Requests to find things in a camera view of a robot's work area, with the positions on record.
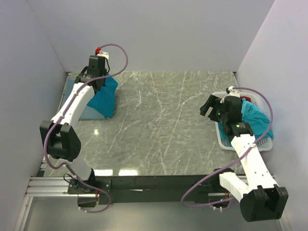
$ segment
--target red connector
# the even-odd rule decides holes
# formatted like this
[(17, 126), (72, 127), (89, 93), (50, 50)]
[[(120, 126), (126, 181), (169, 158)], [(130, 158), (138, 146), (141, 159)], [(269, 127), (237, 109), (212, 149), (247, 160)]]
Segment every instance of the red connector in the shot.
[(101, 48), (100, 48), (100, 47), (96, 48), (95, 54), (98, 54), (100, 51), (101, 51)]
[(240, 98), (241, 98), (241, 100), (242, 100), (242, 99), (246, 99), (247, 101), (251, 102), (251, 98), (249, 98), (249, 97), (247, 97), (247, 96), (241, 96)]

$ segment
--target gray marble surface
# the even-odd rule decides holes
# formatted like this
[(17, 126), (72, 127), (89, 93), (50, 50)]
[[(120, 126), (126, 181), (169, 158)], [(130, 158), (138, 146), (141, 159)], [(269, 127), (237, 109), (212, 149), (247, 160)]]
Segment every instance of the gray marble surface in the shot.
[[(97, 175), (208, 174), (236, 159), (219, 148), (214, 122), (199, 112), (211, 93), (236, 85), (232, 72), (124, 72), (115, 79), (114, 117), (76, 128), (81, 155)], [(244, 173), (240, 164), (233, 169)], [(45, 176), (65, 172), (47, 168)]]

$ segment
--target marble table surface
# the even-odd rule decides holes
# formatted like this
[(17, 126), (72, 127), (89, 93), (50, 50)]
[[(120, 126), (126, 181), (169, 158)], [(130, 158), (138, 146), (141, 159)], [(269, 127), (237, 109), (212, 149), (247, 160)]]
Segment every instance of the marble table surface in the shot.
[[(124, 72), (115, 79), (113, 118), (76, 127), (80, 155), (96, 175), (209, 174), (236, 159), (219, 148), (215, 123), (199, 111), (211, 93), (237, 85), (232, 72)], [(241, 164), (233, 169), (244, 173)], [(47, 167), (45, 176), (66, 172)]]

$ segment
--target black metal bar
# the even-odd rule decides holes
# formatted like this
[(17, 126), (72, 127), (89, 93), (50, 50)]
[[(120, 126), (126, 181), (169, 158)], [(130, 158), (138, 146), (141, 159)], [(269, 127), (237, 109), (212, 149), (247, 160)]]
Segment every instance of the black metal bar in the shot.
[[(179, 202), (186, 191), (204, 176), (107, 176), (95, 177), (95, 184), (111, 195), (113, 203)], [(217, 180), (219, 181), (219, 178), (206, 180), (189, 194), (186, 200), (207, 203), (209, 193), (224, 193), (225, 189), (216, 182)], [(76, 180), (72, 179), (71, 185), (67, 191), (68, 194), (84, 194), (85, 189), (76, 184)], [(107, 196), (101, 193), (99, 204), (107, 203)]]

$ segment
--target white wall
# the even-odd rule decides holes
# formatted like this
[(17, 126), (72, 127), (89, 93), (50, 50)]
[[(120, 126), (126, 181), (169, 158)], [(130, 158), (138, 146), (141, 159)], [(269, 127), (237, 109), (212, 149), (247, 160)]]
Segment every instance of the white wall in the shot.
[[(128, 70), (237, 71), (273, 0), (27, 0), (66, 71), (118, 43)], [(112, 51), (112, 69), (124, 65)]]
[(276, 0), (245, 56), (239, 86), (261, 91), (274, 110), (273, 150), (263, 154), (289, 192), (292, 230), (307, 230), (308, 0)]
[(0, 230), (13, 230), (42, 161), (42, 120), (56, 112), (65, 72), (25, 0), (0, 2)]

